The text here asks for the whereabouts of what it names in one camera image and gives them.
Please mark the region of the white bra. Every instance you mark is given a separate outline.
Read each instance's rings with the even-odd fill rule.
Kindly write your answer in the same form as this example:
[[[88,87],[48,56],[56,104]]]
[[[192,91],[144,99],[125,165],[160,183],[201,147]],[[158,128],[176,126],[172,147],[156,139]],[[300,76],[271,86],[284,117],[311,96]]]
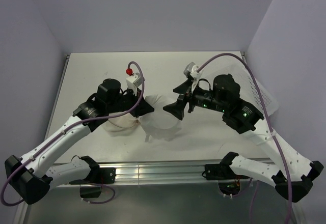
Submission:
[[[154,108],[154,112],[143,115],[139,118],[139,123],[144,130],[145,142],[151,138],[171,141],[182,129],[181,121],[163,110],[163,107],[173,103],[173,99],[164,95],[149,95],[145,101]]]

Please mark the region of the round mesh laundry bag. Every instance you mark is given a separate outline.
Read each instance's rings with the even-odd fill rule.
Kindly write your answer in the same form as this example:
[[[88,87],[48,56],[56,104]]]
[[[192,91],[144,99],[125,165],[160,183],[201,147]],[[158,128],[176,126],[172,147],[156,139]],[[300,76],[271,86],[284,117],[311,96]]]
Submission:
[[[102,128],[109,133],[134,130],[139,125],[139,120],[131,114],[125,114],[121,117],[108,119]]]

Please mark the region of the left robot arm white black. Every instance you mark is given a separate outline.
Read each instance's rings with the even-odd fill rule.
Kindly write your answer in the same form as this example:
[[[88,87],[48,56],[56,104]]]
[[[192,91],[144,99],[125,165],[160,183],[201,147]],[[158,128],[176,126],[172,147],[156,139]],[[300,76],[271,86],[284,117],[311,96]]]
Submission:
[[[52,136],[35,149],[5,161],[7,180],[1,189],[1,203],[5,201],[6,187],[11,185],[22,201],[31,205],[41,200],[53,188],[71,182],[101,186],[99,164],[89,156],[79,157],[71,163],[53,166],[75,143],[94,132],[108,119],[125,114],[139,117],[154,111],[144,97],[145,80],[127,79],[128,88],[122,92],[116,79],[105,79],[86,102],[80,104],[72,116]]]

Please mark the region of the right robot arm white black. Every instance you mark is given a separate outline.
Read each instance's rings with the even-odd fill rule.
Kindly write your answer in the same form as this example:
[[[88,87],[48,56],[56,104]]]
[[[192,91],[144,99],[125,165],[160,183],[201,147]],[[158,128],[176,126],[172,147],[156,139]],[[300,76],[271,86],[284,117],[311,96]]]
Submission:
[[[173,91],[179,95],[178,99],[164,106],[164,111],[179,120],[184,118],[186,106],[189,113],[196,106],[221,112],[227,126],[257,145],[273,161],[273,164],[262,163],[229,152],[220,163],[205,166],[207,180],[254,178],[274,187],[285,199],[291,188],[294,203],[309,193],[324,166],[302,156],[275,131],[270,132],[261,111],[241,99],[240,85],[231,74],[216,76],[210,90],[199,86],[192,89],[192,82],[187,80]]]

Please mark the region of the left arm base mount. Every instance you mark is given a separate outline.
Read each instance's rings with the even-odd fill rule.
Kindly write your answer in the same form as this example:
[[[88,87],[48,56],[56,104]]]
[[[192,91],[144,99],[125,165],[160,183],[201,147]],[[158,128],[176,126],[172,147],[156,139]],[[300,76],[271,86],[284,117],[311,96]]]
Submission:
[[[114,167],[99,168],[99,172],[95,176],[87,177],[86,179],[79,179],[70,181],[70,185],[90,185],[90,187],[80,187],[79,195],[82,199],[90,202],[104,202],[100,197],[108,194],[109,199],[112,200],[116,192],[110,186],[115,182],[116,169]]]

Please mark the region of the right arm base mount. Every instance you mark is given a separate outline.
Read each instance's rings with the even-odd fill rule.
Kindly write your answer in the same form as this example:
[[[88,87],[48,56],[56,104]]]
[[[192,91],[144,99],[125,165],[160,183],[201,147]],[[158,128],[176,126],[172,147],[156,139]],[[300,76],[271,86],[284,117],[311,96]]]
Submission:
[[[227,181],[218,184],[219,193],[224,198],[233,198],[241,193],[241,180],[248,180],[246,190],[252,184],[252,178],[235,174],[228,166],[218,164],[204,165],[202,177],[207,181]]]

